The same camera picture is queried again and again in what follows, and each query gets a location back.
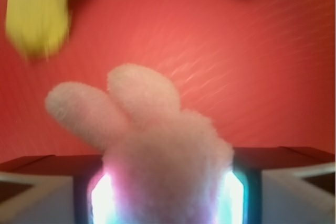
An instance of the fuzzy white ear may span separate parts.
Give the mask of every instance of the fuzzy white ear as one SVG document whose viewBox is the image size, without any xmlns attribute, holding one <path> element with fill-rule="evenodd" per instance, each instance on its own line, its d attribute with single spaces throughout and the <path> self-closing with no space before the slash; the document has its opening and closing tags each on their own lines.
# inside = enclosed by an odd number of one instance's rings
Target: fuzzy white ear
<svg viewBox="0 0 336 224">
<path fill-rule="evenodd" d="M 46 109 L 62 126 L 100 151 L 129 130 L 128 119 L 110 96 L 82 83 L 56 86 L 46 98 Z"/>
<path fill-rule="evenodd" d="M 160 122 L 180 111 L 180 96 L 173 83 L 160 73 L 133 64 L 108 74 L 111 96 L 140 127 Z"/>
</svg>

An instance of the glowing light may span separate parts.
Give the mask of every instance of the glowing light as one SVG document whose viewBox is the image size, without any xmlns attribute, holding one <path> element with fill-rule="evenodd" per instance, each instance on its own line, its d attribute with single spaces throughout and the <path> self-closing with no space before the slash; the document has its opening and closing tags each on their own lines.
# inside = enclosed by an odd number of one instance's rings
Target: glowing light
<svg viewBox="0 0 336 224">
<path fill-rule="evenodd" d="M 113 183 L 105 174 L 91 193 L 93 224 L 117 223 Z M 244 186 L 233 172 L 223 176 L 218 195 L 216 224 L 242 224 Z"/>
<path fill-rule="evenodd" d="M 244 186 L 233 172 L 228 172 L 222 179 L 218 195 L 218 213 L 216 224 L 243 223 Z"/>
<path fill-rule="evenodd" d="M 116 222 L 112 179 L 108 174 L 101 177 L 91 192 L 93 224 Z"/>
</svg>

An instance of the yellow plush toy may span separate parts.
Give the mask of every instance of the yellow plush toy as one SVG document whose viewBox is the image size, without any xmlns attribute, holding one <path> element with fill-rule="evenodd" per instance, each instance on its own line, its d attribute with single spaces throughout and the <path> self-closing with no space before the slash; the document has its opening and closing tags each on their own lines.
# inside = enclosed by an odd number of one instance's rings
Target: yellow plush toy
<svg viewBox="0 0 336 224">
<path fill-rule="evenodd" d="M 56 53 L 69 27 L 67 0 L 8 0 L 7 37 L 26 58 Z"/>
</svg>

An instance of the plush toy head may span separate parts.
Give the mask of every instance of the plush toy head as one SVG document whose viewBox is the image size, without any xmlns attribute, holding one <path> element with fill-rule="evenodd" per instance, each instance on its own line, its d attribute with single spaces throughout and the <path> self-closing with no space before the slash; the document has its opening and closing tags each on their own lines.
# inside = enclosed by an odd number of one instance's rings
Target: plush toy head
<svg viewBox="0 0 336 224">
<path fill-rule="evenodd" d="M 121 223 L 212 223 L 218 185 L 233 151 L 211 121 L 182 110 L 174 85 L 159 73 L 122 65 L 108 93 L 62 83 L 48 112 L 103 152 Z"/>
</svg>

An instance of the blue light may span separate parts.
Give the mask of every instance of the blue light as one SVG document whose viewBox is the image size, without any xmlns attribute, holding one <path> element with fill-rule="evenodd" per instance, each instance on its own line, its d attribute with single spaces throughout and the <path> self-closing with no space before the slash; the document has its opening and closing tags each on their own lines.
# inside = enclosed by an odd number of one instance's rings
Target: blue light
<svg viewBox="0 0 336 224">
<path fill-rule="evenodd" d="M 222 179 L 218 195 L 217 224 L 242 224 L 244 211 L 244 186 L 233 172 Z"/>
<path fill-rule="evenodd" d="M 113 183 L 105 174 L 91 193 L 94 224 L 117 223 Z M 243 223 L 244 186 L 233 172 L 223 176 L 218 194 L 215 224 Z"/>
</svg>

